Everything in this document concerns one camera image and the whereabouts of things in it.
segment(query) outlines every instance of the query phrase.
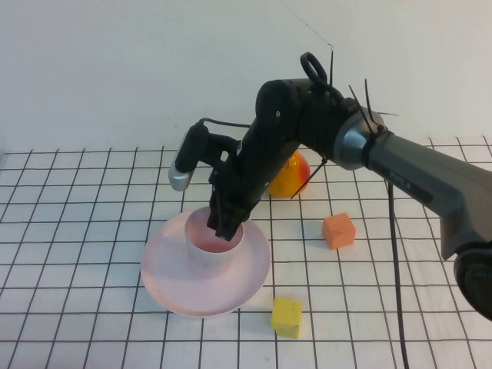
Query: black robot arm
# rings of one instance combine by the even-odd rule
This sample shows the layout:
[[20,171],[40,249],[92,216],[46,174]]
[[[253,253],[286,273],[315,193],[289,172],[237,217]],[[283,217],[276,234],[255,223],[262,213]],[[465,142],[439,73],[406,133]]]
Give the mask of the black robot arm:
[[[347,170],[378,173],[441,218],[441,254],[467,300],[492,319],[492,173],[394,135],[382,117],[312,79],[270,81],[241,141],[190,128],[169,170],[183,191],[199,161],[212,166],[208,226],[230,240],[300,144]],[[228,153],[221,161],[223,151]]]

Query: foam cube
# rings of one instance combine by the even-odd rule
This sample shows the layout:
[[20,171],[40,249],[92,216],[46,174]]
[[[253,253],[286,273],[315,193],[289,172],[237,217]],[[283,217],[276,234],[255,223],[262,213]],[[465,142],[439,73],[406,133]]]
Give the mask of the foam cube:
[[301,312],[302,303],[300,301],[275,298],[271,327],[279,336],[297,339],[301,331]]
[[347,213],[325,218],[323,236],[331,250],[336,250],[354,243],[355,226]]

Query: table surface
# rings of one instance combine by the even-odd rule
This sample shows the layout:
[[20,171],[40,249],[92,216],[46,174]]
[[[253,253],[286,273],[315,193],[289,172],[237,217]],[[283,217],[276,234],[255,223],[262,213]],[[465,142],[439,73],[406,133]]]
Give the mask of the table surface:
[[[421,142],[492,170],[485,138]],[[302,153],[313,165],[312,151]],[[271,240],[261,290],[239,311],[180,317],[150,298],[149,235],[207,204],[210,168],[171,189],[175,152],[29,152],[0,163],[0,368],[392,368],[398,342],[385,183],[326,165],[293,201],[267,196],[251,218]],[[492,368],[492,323],[440,258],[439,220],[396,191],[407,350],[415,368]],[[353,246],[331,251],[322,219],[347,212]],[[270,328],[274,296],[302,301],[299,340]]]

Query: red and yellow fruit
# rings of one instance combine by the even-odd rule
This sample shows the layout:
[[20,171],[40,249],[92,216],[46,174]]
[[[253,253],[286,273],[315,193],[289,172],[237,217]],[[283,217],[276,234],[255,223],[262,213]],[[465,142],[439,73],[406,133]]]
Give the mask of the red and yellow fruit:
[[309,163],[297,150],[270,183],[267,193],[274,198],[290,198],[311,175]]

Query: white backdrop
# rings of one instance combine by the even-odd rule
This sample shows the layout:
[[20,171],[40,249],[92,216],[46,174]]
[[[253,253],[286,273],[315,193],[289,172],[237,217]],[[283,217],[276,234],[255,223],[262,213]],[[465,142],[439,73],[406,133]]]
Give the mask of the white backdrop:
[[175,147],[202,116],[249,123],[300,54],[328,66],[300,19],[398,134],[492,135],[490,0],[282,1],[0,2],[0,145]]

